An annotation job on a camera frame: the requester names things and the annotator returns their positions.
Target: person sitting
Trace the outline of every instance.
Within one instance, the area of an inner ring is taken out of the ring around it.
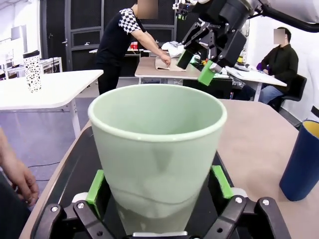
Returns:
[[[287,87],[263,84],[259,102],[268,104],[271,100],[287,93],[291,81],[297,76],[299,59],[290,45],[291,36],[291,32],[284,27],[274,29],[274,44],[279,46],[272,49],[261,62],[265,74],[286,83]],[[235,100],[249,101],[255,93],[255,90],[245,85]]]
[[[18,239],[39,196],[31,171],[17,159],[0,127],[0,238]]]

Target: black shirt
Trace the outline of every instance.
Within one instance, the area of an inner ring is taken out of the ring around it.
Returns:
[[[96,63],[119,66],[132,42],[131,33],[136,30],[146,32],[131,8],[120,10],[105,28]]]
[[[290,88],[290,83],[297,76],[298,55],[290,44],[284,47],[272,49],[261,62],[262,69],[267,69],[270,76],[287,84],[287,87],[275,86],[278,90],[285,93]]]

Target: floor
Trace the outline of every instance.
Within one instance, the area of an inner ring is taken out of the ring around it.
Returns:
[[[134,85],[138,79],[127,78],[119,81],[119,87]],[[81,128],[87,123],[87,109],[98,96],[98,86],[92,84],[77,98],[76,104]],[[299,123],[291,114],[282,110],[281,115],[291,124]],[[38,180],[40,192],[53,174],[57,163],[75,139],[70,112],[57,110],[41,110],[32,112],[2,112],[0,123],[17,156],[27,165],[49,166],[31,167]]]

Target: office chair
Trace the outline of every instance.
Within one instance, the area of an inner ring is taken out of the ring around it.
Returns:
[[[291,82],[289,91],[279,96],[268,103],[275,111],[279,112],[282,103],[285,100],[299,102],[304,94],[304,89],[307,83],[307,79],[303,76],[297,75]]]

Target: green gripper pad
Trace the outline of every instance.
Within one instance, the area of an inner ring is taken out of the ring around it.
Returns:
[[[101,214],[99,213],[100,206],[98,202],[98,196],[104,181],[105,177],[103,170],[98,170],[90,187],[89,193],[85,199],[85,201],[95,209],[98,217],[101,217]]]
[[[204,66],[203,70],[198,77],[198,82],[202,83],[205,86],[209,86],[210,82],[213,80],[215,73],[212,72],[209,68],[213,64],[212,61],[208,61],[207,64]]]
[[[232,191],[232,189],[227,181],[227,178],[226,178],[221,166],[212,166],[211,171],[214,173],[214,175],[216,176],[216,178],[219,182],[223,197],[225,199],[232,198],[234,196],[233,191]]]
[[[179,57],[176,66],[185,70],[187,66],[189,65],[190,61],[192,60],[192,58],[193,58],[193,54],[188,50],[184,50],[184,52]]]

